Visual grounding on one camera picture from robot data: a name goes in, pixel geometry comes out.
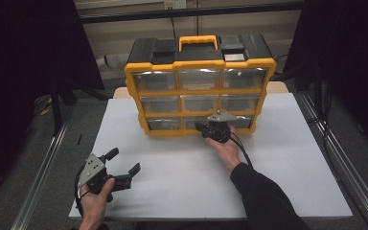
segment power outlet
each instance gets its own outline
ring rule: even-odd
[[[164,10],[173,10],[175,8],[175,1],[164,1]]]
[[[186,0],[175,0],[175,9],[187,9],[187,1]]]
[[[164,10],[187,9],[186,0],[167,0],[164,1]]]

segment black curtain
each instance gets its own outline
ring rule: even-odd
[[[72,0],[0,1],[0,176],[54,80],[104,88],[83,26],[70,20],[78,18]]]
[[[368,132],[368,1],[306,1],[291,45],[285,72],[300,63],[316,66],[322,79],[350,108]],[[295,71],[304,89],[314,71]]]

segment wall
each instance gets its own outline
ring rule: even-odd
[[[75,0],[80,16],[102,13],[145,12],[164,10],[164,3],[151,0]],[[290,0],[187,0],[187,8],[246,6],[255,4],[295,2]],[[273,11],[226,15],[174,18],[177,36],[182,35],[239,35],[262,33],[274,57],[288,53],[300,11]],[[134,40],[138,37],[173,37],[169,18],[85,24],[84,29],[95,56],[113,56],[114,67],[122,70]]]

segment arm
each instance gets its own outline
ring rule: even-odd
[[[81,199],[83,217],[80,230],[96,230],[103,224],[106,197],[111,192],[114,184],[114,178],[108,179],[98,195],[89,193],[87,185],[80,188],[80,195],[83,196]]]
[[[217,151],[220,160],[231,173],[231,180],[241,193],[251,229],[309,229],[275,182],[241,163],[238,146],[232,140],[225,144],[210,138],[206,141]]]

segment gray carpet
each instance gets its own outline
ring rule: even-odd
[[[103,93],[112,95],[116,87],[123,85],[123,81],[105,80],[104,84],[105,91]],[[290,91],[295,91],[292,81],[287,82],[287,86]],[[72,226],[77,227],[80,223],[77,220],[68,218],[69,208],[74,199],[74,176],[78,167],[83,163],[90,150],[92,150],[106,109],[106,102],[93,99],[81,92],[77,92],[77,95],[79,101],[73,109],[71,124],[65,132],[57,157],[54,159],[53,167],[48,174],[47,181],[43,185],[43,191],[34,208],[28,229],[70,229]],[[302,108],[303,114],[306,118],[309,118],[309,114],[305,107],[302,106],[298,93],[295,93],[295,97]],[[368,134],[362,133],[357,129],[355,117],[337,98],[333,100],[333,107],[330,112],[330,126],[339,143],[345,149],[368,185]],[[318,142],[318,146],[323,149],[320,132],[315,126],[311,126],[311,130]],[[24,147],[0,186],[0,229],[11,228],[50,146],[53,139],[53,131],[52,114],[45,116],[36,115],[34,117]],[[359,210],[365,214],[365,218],[368,220],[363,204],[337,164],[336,171],[346,184],[349,194],[353,195],[353,200],[357,203]],[[344,188],[341,190],[348,200],[354,216],[341,219],[306,219],[312,229],[368,229],[366,222],[361,217],[348,193],[346,193]],[[107,224],[110,229],[114,230],[135,228],[134,222],[108,221]],[[158,229],[170,229],[169,226],[168,224],[164,226],[162,224],[158,226]]]

